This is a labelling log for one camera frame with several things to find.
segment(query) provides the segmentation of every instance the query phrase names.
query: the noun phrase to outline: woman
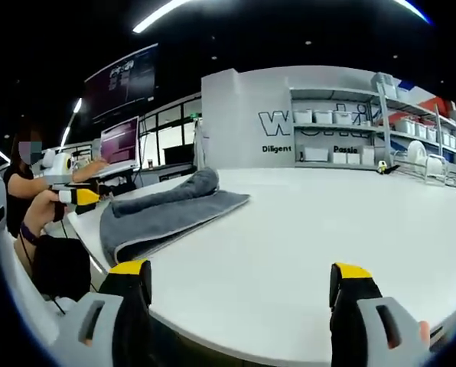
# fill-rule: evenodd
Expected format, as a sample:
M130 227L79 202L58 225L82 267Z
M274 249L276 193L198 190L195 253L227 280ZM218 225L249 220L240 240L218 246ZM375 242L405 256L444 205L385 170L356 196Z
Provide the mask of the woman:
M27 225L24 220L33 199L49 188L44 177L34 178L31 171L31 164L35 163L31 161L33 155L36 161L35 153L41 153L41 148L39 152L33 151L36 146L41 146L36 129L24 127L16 134L11 165L3 176L7 189L8 231L21 240L16 242L15 250L42 294L79 300L90 287L90 259L80 241L42 235L42 228ZM73 172L72 180L75 183L84 182L106 165L106 162L95 161Z

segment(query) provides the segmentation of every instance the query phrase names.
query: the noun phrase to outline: white wall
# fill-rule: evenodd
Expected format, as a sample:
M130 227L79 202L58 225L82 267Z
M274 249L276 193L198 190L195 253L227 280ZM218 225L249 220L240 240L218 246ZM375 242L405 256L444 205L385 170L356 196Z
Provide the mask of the white wall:
M294 167L289 88L373 90L373 75L344 67L300 66L246 73L231 69L205 76L201 95L204 127L209 135L207 163L215 168ZM416 104L433 97L418 87L410 92L410 102ZM272 124L269 116L274 118ZM267 120L265 125L261 118ZM276 131L277 122L284 131ZM264 152L264 146L291 147L291 151Z

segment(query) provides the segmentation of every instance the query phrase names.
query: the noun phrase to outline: computer monitor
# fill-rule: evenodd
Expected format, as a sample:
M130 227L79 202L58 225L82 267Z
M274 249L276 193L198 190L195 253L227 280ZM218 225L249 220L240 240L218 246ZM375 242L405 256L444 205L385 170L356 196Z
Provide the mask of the computer monitor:
M136 161L138 116L104 130L100 136L100 156L109 164Z

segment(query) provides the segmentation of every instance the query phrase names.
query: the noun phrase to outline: shelving unit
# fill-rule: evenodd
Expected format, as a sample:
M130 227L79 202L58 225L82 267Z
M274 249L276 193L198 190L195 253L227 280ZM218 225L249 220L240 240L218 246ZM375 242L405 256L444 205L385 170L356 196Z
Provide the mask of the shelving unit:
M379 121L383 125L380 126L360 126L360 125L322 125L322 124L295 124L294 129L306 130L334 130L334 131L355 131L355 132L372 132L376 134L383 134L385 142L385 161L391 163L391 137L396 136L410 140L423 141L427 145L438 148L439 155L443 155L443 151L450 151L456 154L456 149L444 146L442 144L441 127L444 126L452 132L456 131L456 123L450 119L441 116L438 112L438 107L435 106L435 111L427 110L421 106L417 106L408 102L399 101L386 97L383 93L348 89L348 88L328 88L328 87L309 87L309 88L290 88L289 89L291 100L311 100L311 101L338 101L338 102L355 102L364 103L367 105L368 119L373 123L372 106L377 106L381 110L381 117ZM415 115L431 122L435 122L438 134L438 142L429 141L414 135L408 135L402 132L391 130L389 127L389 112L391 109L396 112L404 112L410 115ZM325 162L296 162L296 167L331 167L331 168L350 168L350 169L370 169L370 167L356 166L352 164L332 164Z

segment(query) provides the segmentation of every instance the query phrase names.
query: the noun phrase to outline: gray towel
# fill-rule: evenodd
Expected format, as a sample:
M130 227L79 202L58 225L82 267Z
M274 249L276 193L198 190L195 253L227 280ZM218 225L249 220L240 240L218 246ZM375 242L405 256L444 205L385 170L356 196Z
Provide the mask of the gray towel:
M217 172L204 168L172 190L109 203L100 219L109 264L141 257L249 200L218 184Z

